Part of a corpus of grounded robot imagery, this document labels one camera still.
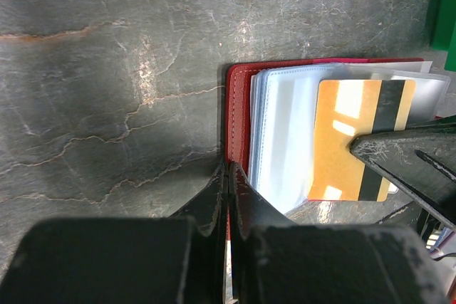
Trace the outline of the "gold credit card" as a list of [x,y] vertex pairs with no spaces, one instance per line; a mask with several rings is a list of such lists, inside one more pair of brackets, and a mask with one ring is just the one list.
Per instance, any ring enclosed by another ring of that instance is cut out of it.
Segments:
[[415,94],[414,80],[320,82],[313,135],[315,201],[385,201],[391,183],[354,157],[353,139],[404,130]]

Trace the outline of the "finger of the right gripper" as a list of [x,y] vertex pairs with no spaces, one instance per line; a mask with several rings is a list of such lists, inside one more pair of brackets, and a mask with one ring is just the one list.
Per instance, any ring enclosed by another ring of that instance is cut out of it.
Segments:
[[455,230],[455,116],[358,136],[350,153]]

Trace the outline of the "red card holder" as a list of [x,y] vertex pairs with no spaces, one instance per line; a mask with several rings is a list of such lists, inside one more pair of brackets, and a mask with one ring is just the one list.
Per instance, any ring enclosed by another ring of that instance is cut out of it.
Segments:
[[450,84],[420,59],[316,60],[249,63],[227,74],[226,157],[281,213],[308,198],[314,175],[314,127],[324,80],[414,80],[405,128],[433,119]]

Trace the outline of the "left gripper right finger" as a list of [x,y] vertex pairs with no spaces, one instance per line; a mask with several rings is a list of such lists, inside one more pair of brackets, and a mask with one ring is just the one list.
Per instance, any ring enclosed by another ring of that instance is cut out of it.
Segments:
[[239,303],[447,303],[404,226],[295,224],[229,168],[232,288]]

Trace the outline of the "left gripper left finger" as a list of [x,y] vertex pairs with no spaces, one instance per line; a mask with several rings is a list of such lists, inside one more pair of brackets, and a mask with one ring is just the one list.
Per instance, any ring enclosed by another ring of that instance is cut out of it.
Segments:
[[57,218],[22,238],[3,303],[222,303],[226,167],[166,218]]

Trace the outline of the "green plastic bin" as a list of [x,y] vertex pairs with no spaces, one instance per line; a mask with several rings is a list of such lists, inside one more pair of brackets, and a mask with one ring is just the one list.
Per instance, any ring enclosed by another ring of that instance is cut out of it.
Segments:
[[455,0],[430,0],[430,46],[447,53],[445,70],[455,72]]

